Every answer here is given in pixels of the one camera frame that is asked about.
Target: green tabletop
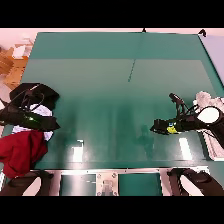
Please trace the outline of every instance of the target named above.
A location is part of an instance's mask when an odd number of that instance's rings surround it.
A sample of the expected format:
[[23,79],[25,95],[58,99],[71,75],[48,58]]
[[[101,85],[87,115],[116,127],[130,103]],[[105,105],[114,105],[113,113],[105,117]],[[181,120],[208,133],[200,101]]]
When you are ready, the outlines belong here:
[[[61,128],[37,169],[209,165],[224,185],[224,163],[209,159],[197,132],[162,136],[149,131],[154,119],[175,117],[171,92],[188,106],[199,91],[224,96],[197,35],[39,33],[22,82],[40,82],[60,94],[53,113]],[[11,130],[5,128],[4,135]],[[190,159],[180,138],[188,142]],[[84,140],[79,163],[73,160],[78,139]]]

